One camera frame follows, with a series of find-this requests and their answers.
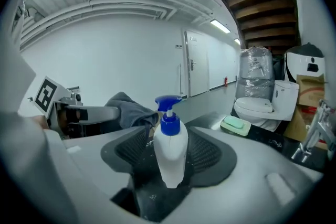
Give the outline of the green soap bar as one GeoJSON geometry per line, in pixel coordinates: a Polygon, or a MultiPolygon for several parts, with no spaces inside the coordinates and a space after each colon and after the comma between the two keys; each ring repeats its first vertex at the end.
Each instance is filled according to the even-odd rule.
{"type": "Polygon", "coordinates": [[[244,127],[244,121],[234,116],[226,116],[223,121],[235,129],[242,129],[244,127]]]}

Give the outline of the dark blue cloth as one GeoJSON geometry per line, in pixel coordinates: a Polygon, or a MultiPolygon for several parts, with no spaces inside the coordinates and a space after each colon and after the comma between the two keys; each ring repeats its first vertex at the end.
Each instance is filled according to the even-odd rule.
{"type": "Polygon", "coordinates": [[[138,104],[124,92],[115,94],[107,101],[105,106],[118,108],[120,115],[116,120],[99,124],[102,134],[130,127],[145,126],[146,136],[149,137],[160,119],[160,114],[157,111],[138,104]]]}

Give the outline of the person's light grey shirt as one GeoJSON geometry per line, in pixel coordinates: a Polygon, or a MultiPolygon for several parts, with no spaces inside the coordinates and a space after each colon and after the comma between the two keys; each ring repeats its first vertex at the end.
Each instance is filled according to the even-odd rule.
{"type": "Polygon", "coordinates": [[[108,197],[83,179],[46,134],[17,111],[34,73],[0,33],[0,205],[10,224],[112,224],[108,197]]]}

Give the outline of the green soap in dish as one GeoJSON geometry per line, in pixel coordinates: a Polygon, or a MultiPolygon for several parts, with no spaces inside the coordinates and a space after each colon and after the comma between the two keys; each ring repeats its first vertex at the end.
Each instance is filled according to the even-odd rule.
{"type": "Polygon", "coordinates": [[[248,135],[248,132],[251,128],[251,123],[250,122],[241,119],[242,121],[244,121],[244,127],[242,129],[235,129],[232,126],[225,124],[223,119],[221,120],[221,123],[220,123],[221,124],[220,126],[223,129],[226,129],[227,131],[229,131],[231,133],[234,133],[234,134],[237,134],[237,135],[240,135],[240,136],[247,136],[248,135]]]}

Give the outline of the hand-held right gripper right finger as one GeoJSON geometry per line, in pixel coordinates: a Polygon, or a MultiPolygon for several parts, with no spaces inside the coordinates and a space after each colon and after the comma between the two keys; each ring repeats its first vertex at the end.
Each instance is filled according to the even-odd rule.
{"type": "Polygon", "coordinates": [[[323,176],[265,144],[195,130],[231,146],[236,167],[219,185],[193,189],[162,224],[284,224],[323,176]]]}

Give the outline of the black marble vanity table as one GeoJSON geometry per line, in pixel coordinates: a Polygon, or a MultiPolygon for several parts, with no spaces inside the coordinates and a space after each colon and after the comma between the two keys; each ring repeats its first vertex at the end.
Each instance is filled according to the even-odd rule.
{"type": "MultiPolygon", "coordinates": [[[[187,122],[185,125],[187,127],[202,127],[205,129],[211,129],[234,136],[239,136],[238,134],[221,127],[221,121],[223,119],[224,114],[211,112],[197,117],[187,122]]],[[[325,169],[330,162],[327,156],[327,151],[318,147],[312,149],[312,154],[306,159],[305,162],[302,162],[298,157],[292,159],[292,155],[299,147],[298,141],[284,137],[277,133],[273,133],[271,131],[267,131],[254,125],[250,127],[248,134],[244,136],[244,138],[268,145],[289,159],[291,162],[321,173],[325,172],[325,169]]]]}

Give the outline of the white bottle with blue cap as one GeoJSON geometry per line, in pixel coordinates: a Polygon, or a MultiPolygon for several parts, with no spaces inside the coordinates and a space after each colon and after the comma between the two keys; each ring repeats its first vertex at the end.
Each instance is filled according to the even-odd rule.
{"type": "Polygon", "coordinates": [[[188,146],[188,132],[173,105],[182,101],[178,95],[163,95],[155,99],[163,112],[153,136],[157,164],[167,188],[175,189],[183,181],[188,146]]]}

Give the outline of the white door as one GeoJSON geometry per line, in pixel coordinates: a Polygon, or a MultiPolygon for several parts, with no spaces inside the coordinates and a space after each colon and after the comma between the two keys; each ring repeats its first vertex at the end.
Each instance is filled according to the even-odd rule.
{"type": "Polygon", "coordinates": [[[205,93],[209,90],[209,63],[205,37],[197,32],[184,32],[187,59],[189,95],[205,93]]]}

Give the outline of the plastic-wrapped grey toilet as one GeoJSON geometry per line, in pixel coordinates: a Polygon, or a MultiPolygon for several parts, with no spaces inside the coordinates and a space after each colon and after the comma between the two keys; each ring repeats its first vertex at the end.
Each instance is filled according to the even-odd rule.
{"type": "Polygon", "coordinates": [[[272,54],[264,47],[242,50],[235,98],[264,98],[271,100],[275,84],[272,54]]]}

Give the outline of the white toilet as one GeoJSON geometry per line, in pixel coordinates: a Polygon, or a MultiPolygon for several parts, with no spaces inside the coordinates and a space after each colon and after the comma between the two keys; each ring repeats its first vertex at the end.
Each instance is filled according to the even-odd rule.
{"type": "Polygon", "coordinates": [[[274,132],[282,121],[291,121],[298,95],[297,83],[276,80],[272,100],[242,97],[234,103],[234,110],[239,118],[274,132]]]}

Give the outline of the chrome faucet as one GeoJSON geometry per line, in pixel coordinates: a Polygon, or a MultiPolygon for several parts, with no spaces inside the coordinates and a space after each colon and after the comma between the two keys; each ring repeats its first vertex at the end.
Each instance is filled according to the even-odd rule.
{"type": "Polygon", "coordinates": [[[332,132],[330,115],[335,109],[327,104],[325,100],[319,101],[319,106],[309,125],[306,138],[300,142],[298,148],[291,156],[292,160],[304,163],[312,155],[312,149],[322,139],[327,145],[327,151],[331,152],[329,159],[332,158],[336,151],[336,136],[332,132]]]}

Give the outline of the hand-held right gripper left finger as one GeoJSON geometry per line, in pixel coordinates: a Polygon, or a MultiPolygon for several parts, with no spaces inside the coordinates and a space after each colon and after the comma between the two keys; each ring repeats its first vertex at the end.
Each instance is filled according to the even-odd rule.
{"type": "Polygon", "coordinates": [[[110,142],[121,142],[145,131],[145,127],[62,140],[56,131],[44,130],[48,148],[48,164],[53,174],[48,180],[50,193],[59,199],[74,199],[79,193],[91,196],[101,193],[111,198],[129,186],[129,172],[117,172],[101,156],[101,150],[110,142]]]}

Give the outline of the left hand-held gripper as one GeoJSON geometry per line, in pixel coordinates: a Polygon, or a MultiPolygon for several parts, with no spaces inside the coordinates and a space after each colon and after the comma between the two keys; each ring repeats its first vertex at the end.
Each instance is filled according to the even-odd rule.
{"type": "Polygon", "coordinates": [[[116,120],[120,110],[113,106],[82,106],[81,95],[45,77],[33,104],[45,116],[49,129],[60,136],[86,136],[81,124],[116,120]]]}

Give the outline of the red-printed cardboard box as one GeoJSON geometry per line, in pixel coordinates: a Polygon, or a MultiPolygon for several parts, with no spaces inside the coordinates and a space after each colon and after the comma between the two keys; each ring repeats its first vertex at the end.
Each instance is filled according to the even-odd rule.
{"type": "Polygon", "coordinates": [[[297,104],[317,108],[320,100],[324,99],[324,75],[318,77],[297,75],[296,83],[299,85],[297,104]]]}

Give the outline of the person's left forearm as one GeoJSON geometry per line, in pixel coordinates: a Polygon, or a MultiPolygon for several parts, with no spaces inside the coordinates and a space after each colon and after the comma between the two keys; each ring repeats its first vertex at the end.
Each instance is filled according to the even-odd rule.
{"type": "Polygon", "coordinates": [[[47,122],[47,119],[44,115],[36,115],[36,116],[32,116],[31,119],[38,124],[42,129],[44,130],[48,130],[49,129],[49,125],[47,122]]]}

